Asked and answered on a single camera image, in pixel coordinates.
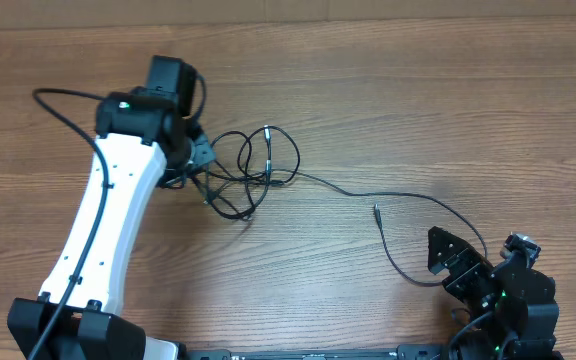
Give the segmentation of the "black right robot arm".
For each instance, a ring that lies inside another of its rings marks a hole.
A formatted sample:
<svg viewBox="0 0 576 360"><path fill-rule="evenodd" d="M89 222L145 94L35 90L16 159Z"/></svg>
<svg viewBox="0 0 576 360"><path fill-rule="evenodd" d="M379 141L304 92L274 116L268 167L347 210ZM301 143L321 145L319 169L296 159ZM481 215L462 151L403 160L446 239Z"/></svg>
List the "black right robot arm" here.
<svg viewBox="0 0 576 360"><path fill-rule="evenodd" d="M446 292L464 304L470 320L442 347L441 359L535 359L562 357L554 349L559 317L555 280L533 268L541 248L513 233L503 261L491 264L467 241L439 228L428 231L428 268L447 270Z"/></svg>

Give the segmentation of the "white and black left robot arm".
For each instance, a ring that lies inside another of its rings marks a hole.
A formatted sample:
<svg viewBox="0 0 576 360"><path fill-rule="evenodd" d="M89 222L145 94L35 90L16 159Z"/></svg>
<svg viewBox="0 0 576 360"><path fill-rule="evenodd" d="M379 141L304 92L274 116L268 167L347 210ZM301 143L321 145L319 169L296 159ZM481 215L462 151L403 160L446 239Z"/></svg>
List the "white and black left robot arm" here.
<svg viewBox="0 0 576 360"><path fill-rule="evenodd" d="M185 359L186 347L122 318L127 268L155 188L183 186L216 158L192 106L205 81L155 56L147 81L98 97L87 187L60 257L34 300L16 298L7 326L27 359Z"/></svg>

